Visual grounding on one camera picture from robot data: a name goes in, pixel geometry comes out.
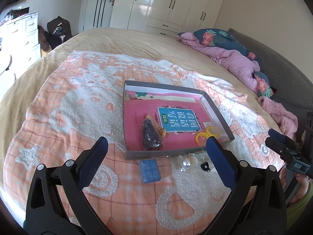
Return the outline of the person's right hand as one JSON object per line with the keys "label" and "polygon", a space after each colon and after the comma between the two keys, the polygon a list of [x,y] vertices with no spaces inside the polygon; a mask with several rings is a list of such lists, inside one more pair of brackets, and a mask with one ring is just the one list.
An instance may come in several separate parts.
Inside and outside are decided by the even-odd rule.
{"label": "person's right hand", "polygon": [[283,167],[280,171],[280,180],[285,194],[286,204],[296,203],[308,192],[310,178],[305,174],[300,174]]}

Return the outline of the green sleeve right forearm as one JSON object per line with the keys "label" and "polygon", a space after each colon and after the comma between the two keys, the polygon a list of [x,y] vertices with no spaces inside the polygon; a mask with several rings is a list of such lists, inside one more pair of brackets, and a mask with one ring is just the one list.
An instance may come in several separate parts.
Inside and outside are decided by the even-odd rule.
{"label": "green sleeve right forearm", "polygon": [[312,198],[312,182],[309,182],[308,191],[305,194],[305,196],[303,196],[303,198],[301,198],[300,200],[298,200],[297,202],[295,202],[286,209],[287,229],[292,227],[294,223],[296,223],[298,218],[300,218],[301,214],[309,204],[311,198]]}

